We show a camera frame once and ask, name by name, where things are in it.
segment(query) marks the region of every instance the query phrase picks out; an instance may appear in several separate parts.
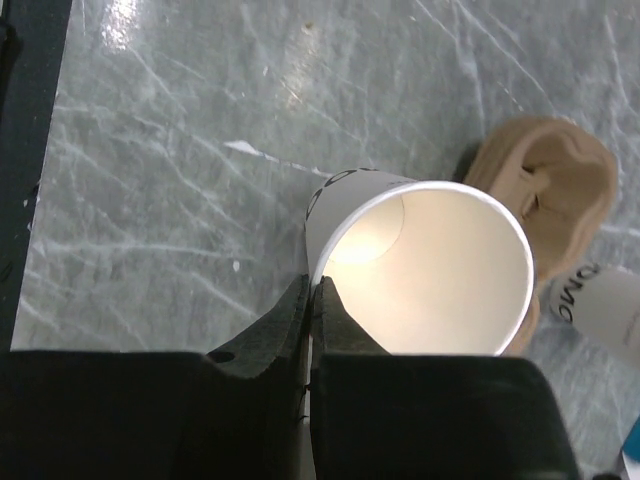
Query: black strip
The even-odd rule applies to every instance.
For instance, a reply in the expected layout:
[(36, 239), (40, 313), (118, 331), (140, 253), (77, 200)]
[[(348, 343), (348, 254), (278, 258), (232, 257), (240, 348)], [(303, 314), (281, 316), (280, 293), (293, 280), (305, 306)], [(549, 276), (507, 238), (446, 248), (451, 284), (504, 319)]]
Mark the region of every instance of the black strip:
[(4, 3), (9, 1), (11, 12), (4, 9), (4, 20), (14, 33), (6, 30), (0, 58), (0, 351), (11, 345), (31, 236), (27, 226), (33, 220), (71, 10), (71, 0)]

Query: gray marble tabletop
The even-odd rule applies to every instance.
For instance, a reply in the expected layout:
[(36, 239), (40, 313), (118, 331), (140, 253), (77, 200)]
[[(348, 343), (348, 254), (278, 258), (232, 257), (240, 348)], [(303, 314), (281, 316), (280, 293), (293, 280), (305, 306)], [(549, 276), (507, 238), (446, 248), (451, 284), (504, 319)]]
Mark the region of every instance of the gray marble tabletop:
[[(589, 256), (640, 273), (639, 7), (75, 0), (13, 348), (208, 351), (304, 269), (321, 172), (451, 179), (522, 113), (616, 154)], [(547, 317), (528, 354), (584, 472), (611, 467), (640, 372)]]

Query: cup lying on its side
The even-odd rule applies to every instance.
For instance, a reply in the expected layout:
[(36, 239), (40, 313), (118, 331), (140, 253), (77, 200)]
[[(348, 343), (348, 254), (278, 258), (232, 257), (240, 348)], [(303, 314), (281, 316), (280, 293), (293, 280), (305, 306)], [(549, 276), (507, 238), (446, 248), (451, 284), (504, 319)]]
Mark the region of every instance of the cup lying on its side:
[(347, 170), (315, 192), (305, 229), (312, 289), (330, 276), (390, 353), (499, 355), (532, 300), (521, 226), (467, 185)]

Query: marble surface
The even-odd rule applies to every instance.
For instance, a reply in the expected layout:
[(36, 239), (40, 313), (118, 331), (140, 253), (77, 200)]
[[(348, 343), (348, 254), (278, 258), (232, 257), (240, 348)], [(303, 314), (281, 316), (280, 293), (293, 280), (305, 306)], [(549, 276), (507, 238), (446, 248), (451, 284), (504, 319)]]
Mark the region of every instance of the marble surface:
[[(210, 350), (304, 269), (322, 172), (451, 179), (521, 113), (571, 117), (617, 155), (589, 256), (640, 273), (638, 8), (75, 0), (13, 348)], [(550, 318), (529, 356), (585, 473), (612, 466), (640, 372)]]

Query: blue object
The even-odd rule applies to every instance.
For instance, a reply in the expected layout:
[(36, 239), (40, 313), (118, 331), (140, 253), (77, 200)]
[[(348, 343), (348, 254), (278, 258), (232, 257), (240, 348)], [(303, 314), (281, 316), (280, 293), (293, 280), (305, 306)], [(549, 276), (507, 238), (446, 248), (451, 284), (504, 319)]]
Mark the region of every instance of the blue object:
[(629, 436), (624, 441), (622, 451), (632, 460), (640, 462), (640, 417), (636, 420), (631, 432), (629, 432)]

